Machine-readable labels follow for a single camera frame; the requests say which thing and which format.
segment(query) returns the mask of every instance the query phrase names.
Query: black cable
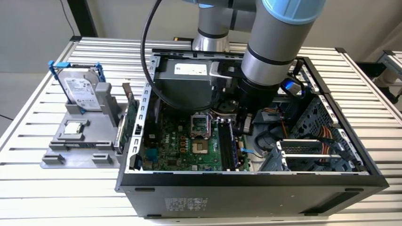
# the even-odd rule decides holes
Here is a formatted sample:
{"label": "black cable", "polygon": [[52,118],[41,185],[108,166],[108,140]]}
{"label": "black cable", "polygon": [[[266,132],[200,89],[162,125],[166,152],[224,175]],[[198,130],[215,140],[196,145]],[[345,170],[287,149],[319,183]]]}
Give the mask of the black cable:
{"label": "black cable", "polygon": [[67,20],[67,22],[68,22],[68,25],[69,25],[71,31],[73,32],[73,27],[71,26],[71,23],[69,23],[69,20],[68,20],[67,14],[65,14],[64,4],[63,4],[63,1],[61,1],[61,0],[60,0],[60,3],[61,3],[61,8],[63,8],[63,13],[64,13],[65,20]]}
{"label": "black cable", "polygon": [[264,159],[264,157],[258,156],[255,153],[250,153],[250,154],[254,154],[256,156],[256,158],[259,158],[259,159]]}
{"label": "black cable", "polygon": [[254,144],[260,150],[263,150],[263,151],[271,151],[272,150],[272,148],[262,147],[258,143],[259,139],[262,139],[262,138],[264,139],[266,135],[270,135],[271,139],[275,140],[275,141],[283,139],[282,137],[278,137],[275,134],[271,133],[271,130],[275,129],[276,127],[279,127],[279,126],[282,126],[282,124],[279,122],[274,122],[272,124],[268,125],[267,129],[255,136]]}
{"label": "black cable", "polygon": [[3,117],[4,119],[8,119],[8,120],[13,121],[13,119],[11,117],[4,116],[3,114],[0,114],[0,117]]}
{"label": "black cable", "polygon": [[211,107],[214,107],[214,105],[218,103],[219,98],[220,98],[220,91],[218,89],[215,89],[212,92],[215,93],[215,98],[214,100],[211,100],[211,103],[207,106],[203,107],[196,107],[196,108],[191,108],[191,107],[186,107],[178,103],[174,103],[171,100],[168,100],[168,98],[162,94],[160,90],[158,89],[151,75],[150,75],[150,71],[147,68],[147,62],[146,62],[146,40],[147,40],[147,34],[148,34],[148,29],[150,29],[150,25],[151,25],[151,21],[156,12],[156,9],[159,7],[162,0],[156,0],[155,5],[152,7],[152,10],[150,12],[150,15],[147,17],[147,21],[146,21],[146,26],[144,26],[144,30],[143,30],[143,34],[142,34],[142,38],[140,38],[140,47],[139,47],[139,51],[140,51],[140,64],[143,66],[143,71],[146,74],[146,78],[147,81],[150,83],[150,86],[152,88],[152,91],[155,92],[156,96],[163,100],[164,103],[167,103],[167,105],[170,105],[172,108],[176,108],[179,110],[183,111],[203,111],[206,109],[210,109]]}

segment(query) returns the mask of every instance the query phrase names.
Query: slotted aluminum surface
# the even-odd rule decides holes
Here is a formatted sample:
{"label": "slotted aluminum surface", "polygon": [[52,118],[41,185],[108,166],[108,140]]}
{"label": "slotted aluminum surface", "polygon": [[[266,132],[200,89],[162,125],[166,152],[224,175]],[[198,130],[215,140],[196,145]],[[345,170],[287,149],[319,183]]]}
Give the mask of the slotted aluminum surface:
{"label": "slotted aluminum surface", "polygon": [[[231,47],[232,51],[243,52],[246,45]],[[151,48],[190,49],[191,45],[182,41],[150,41],[148,55]],[[302,48],[299,56],[311,58],[390,188],[329,218],[138,218],[124,194],[114,191],[118,169],[41,169],[39,166],[65,112],[65,97],[47,74],[0,138],[0,225],[401,224],[401,116],[377,94],[346,54],[333,48]],[[99,61],[119,102],[126,101],[123,82],[131,83],[139,97],[146,79],[138,40],[83,38],[68,44],[59,60],[80,64]]]}

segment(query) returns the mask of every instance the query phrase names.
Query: blue connector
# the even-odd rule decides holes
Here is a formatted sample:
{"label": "blue connector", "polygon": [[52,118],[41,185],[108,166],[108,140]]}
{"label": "blue connector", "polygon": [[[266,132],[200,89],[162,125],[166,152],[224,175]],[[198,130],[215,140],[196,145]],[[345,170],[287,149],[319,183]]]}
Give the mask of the blue connector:
{"label": "blue connector", "polygon": [[246,149],[246,148],[240,148],[240,151],[242,152],[246,152],[246,153],[250,153],[250,154],[254,154],[254,151],[252,150],[250,150],[250,149]]}

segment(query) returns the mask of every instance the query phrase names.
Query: label sticker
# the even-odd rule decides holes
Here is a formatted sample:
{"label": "label sticker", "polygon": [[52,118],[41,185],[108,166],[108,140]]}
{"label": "label sticker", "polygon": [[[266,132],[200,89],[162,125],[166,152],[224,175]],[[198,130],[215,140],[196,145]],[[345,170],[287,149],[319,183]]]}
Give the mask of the label sticker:
{"label": "label sticker", "polygon": [[65,147],[80,147],[79,144],[65,144],[64,146],[65,146]]}
{"label": "label sticker", "polygon": [[164,198],[168,211],[204,211],[208,198]]}
{"label": "label sticker", "polygon": [[175,74],[208,75],[207,65],[176,64]]}
{"label": "label sticker", "polygon": [[99,102],[92,89],[91,82],[87,79],[65,78],[68,91],[73,96],[76,105],[86,110],[99,110]]}

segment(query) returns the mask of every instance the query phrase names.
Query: blue latch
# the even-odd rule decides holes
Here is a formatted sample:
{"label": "blue latch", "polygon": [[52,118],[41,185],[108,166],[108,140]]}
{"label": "blue latch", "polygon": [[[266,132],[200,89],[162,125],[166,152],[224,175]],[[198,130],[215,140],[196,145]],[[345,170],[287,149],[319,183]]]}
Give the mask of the blue latch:
{"label": "blue latch", "polygon": [[95,64],[95,68],[98,69],[99,81],[106,82],[106,75],[103,73],[103,67],[99,62]]}

